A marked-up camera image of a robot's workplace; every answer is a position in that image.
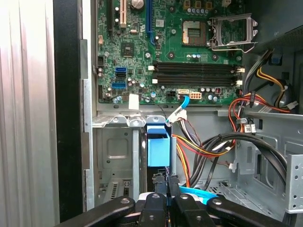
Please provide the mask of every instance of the silver metal bracket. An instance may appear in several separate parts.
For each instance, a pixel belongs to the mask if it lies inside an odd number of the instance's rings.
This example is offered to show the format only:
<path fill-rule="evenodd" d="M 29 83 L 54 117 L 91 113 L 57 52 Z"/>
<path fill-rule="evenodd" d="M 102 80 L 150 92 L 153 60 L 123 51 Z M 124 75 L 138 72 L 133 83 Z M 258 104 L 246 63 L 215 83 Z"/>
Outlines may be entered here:
<path fill-rule="evenodd" d="M 224 21 L 234 22 L 237 20 L 246 20 L 246 40 L 244 41 L 230 41 L 227 44 L 223 43 L 222 40 L 222 28 Z M 210 18 L 210 21 L 208 22 L 209 26 L 212 27 L 214 36 L 212 37 L 209 42 L 207 42 L 208 46 L 212 48 L 213 51 L 229 51 L 230 49 L 223 49 L 222 47 L 232 47 L 232 46 L 239 46 L 244 44 L 255 44 L 256 42 L 253 42 L 252 39 L 256 36 L 258 33 L 258 30 L 254 30 L 254 27 L 258 25 L 258 23 L 251 18 L 251 13 L 249 14 L 241 14 L 236 16 L 229 16 L 229 17 L 213 17 Z"/>
<path fill-rule="evenodd" d="M 303 213 L 303 155 L 288 155 L 286 178 L 286 211 Z"/>

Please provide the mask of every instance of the screw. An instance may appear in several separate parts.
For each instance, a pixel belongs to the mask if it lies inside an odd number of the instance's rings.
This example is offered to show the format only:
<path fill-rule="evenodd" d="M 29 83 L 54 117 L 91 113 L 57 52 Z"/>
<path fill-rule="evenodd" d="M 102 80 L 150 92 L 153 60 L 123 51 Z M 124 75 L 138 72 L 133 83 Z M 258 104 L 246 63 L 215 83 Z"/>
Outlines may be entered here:
<path fill-rule="evenodd" d="M 122 199 L 121 203 L 123 203 L 123 204 L 129 203 L 129 200 L 128 199 Z"/>
<path fill-rule="evenodd" d="M 151 58 L 151 56 L 152 56 L 152 55 L 151 55 L 150 53 L 146 53 L 146 54 L 145 54 L 145 57 L 146 57 L 146 58 Z"/>
<path fill-rule="evenodd" d="M 216 204 L 216 205 L 221 205 L 222 202 L 220 200 L 213 200 L 213 203 Z"/>
<path fill-rule="evenodd" d="M 188 199 L 188 195 L 182 194 L 182 195 L 180 195 L 180 198 L 182 198 L 184 200 L 187 200 Z"/>

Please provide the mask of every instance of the white label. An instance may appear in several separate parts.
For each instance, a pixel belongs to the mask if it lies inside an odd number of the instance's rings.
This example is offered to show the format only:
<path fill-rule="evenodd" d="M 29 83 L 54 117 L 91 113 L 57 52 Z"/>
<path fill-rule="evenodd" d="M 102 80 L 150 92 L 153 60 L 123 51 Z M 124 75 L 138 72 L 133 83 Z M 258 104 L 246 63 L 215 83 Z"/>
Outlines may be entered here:
<path fill-rule="evenodd" d="M 145 25 L 140 26 L 140 32 L 145 32 Z"/>
<path fill-rule="evenodd" d="M 246 124 L 244 126 L 244 132 L 245 133 L 251 133 L 251 125 L 250 124 Z"/>
<path fill-rule="evenodd" d="M 128 109 L 139 110 L 139 96 L 135 94 L 129 94 Z"/>
<path fill-rule="evenodd" d="M 156 27 L 164 27 L 164 20 L 156 20 Z"/>

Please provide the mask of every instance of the chip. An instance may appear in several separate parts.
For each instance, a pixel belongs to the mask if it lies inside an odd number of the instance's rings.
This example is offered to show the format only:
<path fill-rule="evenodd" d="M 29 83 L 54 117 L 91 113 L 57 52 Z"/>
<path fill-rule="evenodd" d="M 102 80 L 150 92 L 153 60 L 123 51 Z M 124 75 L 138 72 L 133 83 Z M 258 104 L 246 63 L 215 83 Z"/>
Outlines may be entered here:
<path fill-rule="evenodd" d="M 134 43 L 121 43 L 121 56 L 126 58 L 134 57 Z"/>

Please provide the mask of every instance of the yellow wire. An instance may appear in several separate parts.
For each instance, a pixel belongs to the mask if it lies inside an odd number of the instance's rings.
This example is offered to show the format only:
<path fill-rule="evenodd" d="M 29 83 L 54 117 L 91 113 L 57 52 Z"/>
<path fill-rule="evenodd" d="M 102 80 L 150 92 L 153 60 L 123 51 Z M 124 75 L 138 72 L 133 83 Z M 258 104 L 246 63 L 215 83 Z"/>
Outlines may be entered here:
<path fill-rule="evenodd" d="M 184 171 L 184 174 L 185 174 L 185 178 L 186 178 L 186 186 L 189 187 L 189 176 L 188 176 L 188 171 L 187 171 L 187 166 L 185 164 L 185 159 L 184 159 L 184 156 L 183 156 L 183 153 L 181 151 L 181 148 L 179 146 L 179 144 L 177 144 L 177 151 L 180 155 L 180 159 L 181 159 L 181 163 L 182 163 L 182 167 L 183 167 L 183 171 Z"/>
<path fill-rule="evenodd" d="M 269 80 L 271 82 L 274 82 L 275 84 L 279 85 L 281 90 L 284 90 L 283 85 L 276 79 L 271 77 L 270 75 L 265 74 L 264 72 L 262 72 L 262 67 L 257 71 L 257 76 L 266 80 Z"/>
<path fill-rule="evenodd" d="M 192 142 L 190 142 L 189 140 L 187 140 L 187 139 L 185 139 L 185 138 L 183 138 L 183 137 L 181 137 L 181 136 L 178 136 L 178 135 L 175 135 L 175 134 L 173 134 L 173 136 L 175 136 L 175 137 L 177 137 L 177 138 L 183 140 L 183 141 L 186 142 L 187 144 L 189 144 L 189 145 L 191 145 L 192 147 L 196 148 L 198 151 L 203 152 L 203 153 L 206 153 L 206 154 L 209 154 L 209 155 L 221 156 L 221 155 L 224 155 L 224 154 L 226 154 L 226 153 L 228 152 L 228 150 L 227 150 L 226 152 L 223 152 L 223 153 L 221 153 L 221 154 L 212 154 L 212 153 L 209 153 L 209 152 L 206 151 L 206 150 L 201 149 L 200 147 L 197 147 L 195 144 L 193 144 Z"/>

